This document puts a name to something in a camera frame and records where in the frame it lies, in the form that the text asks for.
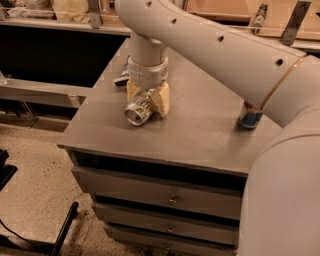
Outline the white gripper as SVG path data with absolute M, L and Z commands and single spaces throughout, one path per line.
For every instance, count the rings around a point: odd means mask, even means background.
M 129 80 L 126 85 L 127 101 L 144 92 L 144 89 L 153 89 L 151 99 L 156 111 L 165 118 L 170 109 L 170 89 L 166 82 L 168 78 L 168 58 L 155 66 L 137 64 L 132 58 L 128 60 Z

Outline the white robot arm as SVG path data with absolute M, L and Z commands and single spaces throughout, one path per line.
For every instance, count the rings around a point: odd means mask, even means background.
M 318 58 L 169 0 L 116 0 L 116 11 L 132 31 L 171 47 L 282 128 L 249 172 L 237 256 L 320 256 Z

